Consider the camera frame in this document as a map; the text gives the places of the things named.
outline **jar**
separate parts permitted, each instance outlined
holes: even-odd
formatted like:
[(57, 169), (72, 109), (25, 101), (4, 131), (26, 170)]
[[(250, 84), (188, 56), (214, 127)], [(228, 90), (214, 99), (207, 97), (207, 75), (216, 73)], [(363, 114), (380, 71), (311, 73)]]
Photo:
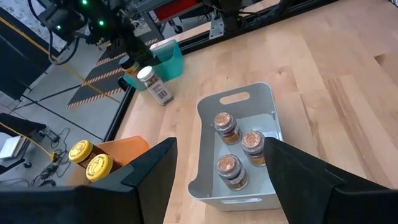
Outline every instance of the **jar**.
[(214, 128), (227, 145), (236, 144), (241, 139), (241, 130), (236, 120), (227, 112), (219, 113), (214, 118)]
[(231, 190), (241, 190), (249, 183), (242, 162), (233, 154), (221, 156), (218, 159), (216, 171)]
[(88, 164), (86, 177), (88, 180), (95, 182), (120, 168), (122, 168), (122, 165), (116, 162), (111, 156), (100, 154), (94, 157)]
[(99, 154), (106, 153), (88, 140), (81, 140), (70, 149), (68, 157), (69, 160), (86, 169), (90, 161)]
[(155, 70), (151, 66), (141, 69), (137, 78), (145, 84), (150, 93), (162, 106), (165, 106), (174, 99), (173, 95), (164, 85), (164, 82), (155, 74)]
[(120, 67), (126, 72), (131, 80), (126, 79), (128, 84), (134, 85), (138, 90), (145, 90), (145, 85), (137, 78), (140, 65), (138, 62), (134, 61), (130, 56), (126, 55), (119, 61)]
[(250, 131), (243, 136), (242, 149), (254, 166), (265, 166), (264, 135), (259, 131)]

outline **bin handle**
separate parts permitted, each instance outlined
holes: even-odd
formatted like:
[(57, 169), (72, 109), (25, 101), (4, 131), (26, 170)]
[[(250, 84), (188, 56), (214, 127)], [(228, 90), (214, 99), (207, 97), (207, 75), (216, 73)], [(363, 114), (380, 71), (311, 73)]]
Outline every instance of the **bin handle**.
[(261, 202), (261, 198), (247, 198), (247, 199), (232, 199), (232, 200), (221, 200), (220, 202), (229, 205), (229, 204), (238, 204), (238, 203), (258, 203)]
[(224, 96), (220, 98), (220, 103), (223, 105), (228, 105), (231, 103), (236, 103), (240, 101), (244, 101), (250, 98), (250, 94), (246, 91), (240, 93), (234, 93), (229, 96)]

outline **teal basket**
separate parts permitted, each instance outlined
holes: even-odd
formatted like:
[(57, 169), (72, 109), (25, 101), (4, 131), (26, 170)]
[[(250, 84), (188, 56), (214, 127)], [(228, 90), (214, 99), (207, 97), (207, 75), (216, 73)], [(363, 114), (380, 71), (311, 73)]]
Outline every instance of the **teal basket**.
[[(180, 47), (177, 41), (171, 40), (152, 49), (154, 55), (158, 56), (162, 62), (154, 66), (156, 75), (167, 82), (174, 78), (179, 77), (184, 69), (184, 57), (182, 56)], [(134, 86), (137, 90), (143, 91), (146, 89), (145, 85), (139, 80), (131, 78), (129, 75), (124, 74), (124, 79), (128, 84)]]

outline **barcode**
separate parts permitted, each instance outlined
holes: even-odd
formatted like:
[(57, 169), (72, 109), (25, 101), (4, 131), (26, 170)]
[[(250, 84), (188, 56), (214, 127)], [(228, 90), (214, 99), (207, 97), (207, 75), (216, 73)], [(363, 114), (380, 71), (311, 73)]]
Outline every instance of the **barcode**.
[(165, 90), (160, 91), (160, 93), (157, 94), (158, 97), (163, 100), (167, 96), (167, 92)]

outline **orange object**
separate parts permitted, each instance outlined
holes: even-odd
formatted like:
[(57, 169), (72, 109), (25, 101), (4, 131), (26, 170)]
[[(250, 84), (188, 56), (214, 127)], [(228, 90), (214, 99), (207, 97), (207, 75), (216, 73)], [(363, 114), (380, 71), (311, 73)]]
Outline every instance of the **orange object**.
[(149, 150), (148, 142), (140, 136), (104, 142), (97, 146), (123, 166)]
[[(122, 166), (125, 166), (149, 150), (148, 142), (139, 136), (104, 142), (97, 144), (97, 146)], [(86, 169), (76, 166), (72, 172), (68, 180), (68, 185), (76, 186), (90, 183), (86, 177)]]

